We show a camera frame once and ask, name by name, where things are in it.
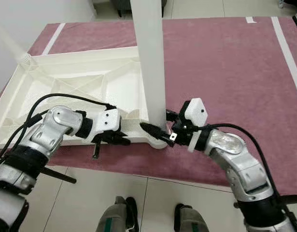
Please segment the maroon table cloth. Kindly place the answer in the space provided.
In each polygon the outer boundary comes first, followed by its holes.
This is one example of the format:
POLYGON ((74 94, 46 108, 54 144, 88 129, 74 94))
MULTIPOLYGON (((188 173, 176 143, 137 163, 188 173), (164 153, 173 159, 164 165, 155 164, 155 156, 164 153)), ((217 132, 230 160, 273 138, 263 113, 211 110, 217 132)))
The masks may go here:
MULTIPOLYGON (((166 107, 178 111, 200 97, 208 123, 231 123, 258 140, 278 190, 297 194, 297 88, 272 18, 164 20, 166 107)), ((141 143, 63 146, 52 164, 104 172, 227 185, 224 172, 183 146, 154 149, 141 143)))

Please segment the grey robot left foot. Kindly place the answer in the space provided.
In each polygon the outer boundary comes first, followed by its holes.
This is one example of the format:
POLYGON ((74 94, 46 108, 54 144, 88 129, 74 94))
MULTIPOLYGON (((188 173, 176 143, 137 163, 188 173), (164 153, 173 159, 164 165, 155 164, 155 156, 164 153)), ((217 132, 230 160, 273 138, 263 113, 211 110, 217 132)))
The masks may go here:
POLYGON ((140 232, 138 211, 133 197, 118 195, 100 217, 95 232, 140 232))

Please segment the grey robot foot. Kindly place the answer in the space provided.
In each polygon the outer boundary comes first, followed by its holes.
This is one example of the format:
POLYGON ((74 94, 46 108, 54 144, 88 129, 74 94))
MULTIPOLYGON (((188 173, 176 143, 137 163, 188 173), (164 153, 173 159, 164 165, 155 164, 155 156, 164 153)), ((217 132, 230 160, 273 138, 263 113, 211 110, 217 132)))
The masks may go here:
POLYGON ((133 197, 118 195, 100 217, 95 232, 140 232, 138 211, 133 197))
POLYGON ((175 206, 173 223, 175 232, 209 232, 201 214, 192 206, 183 203, 175 206))

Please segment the grey robot right foot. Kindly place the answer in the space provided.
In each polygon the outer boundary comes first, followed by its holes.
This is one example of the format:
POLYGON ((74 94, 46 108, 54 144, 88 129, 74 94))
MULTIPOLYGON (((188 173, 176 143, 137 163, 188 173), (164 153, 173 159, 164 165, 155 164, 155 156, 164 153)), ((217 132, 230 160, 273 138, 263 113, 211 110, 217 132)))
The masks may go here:
POLYGON ((175 206, 173 223, 175 232, 209 232, 201 214, 192 206, 183 203, 175 206))

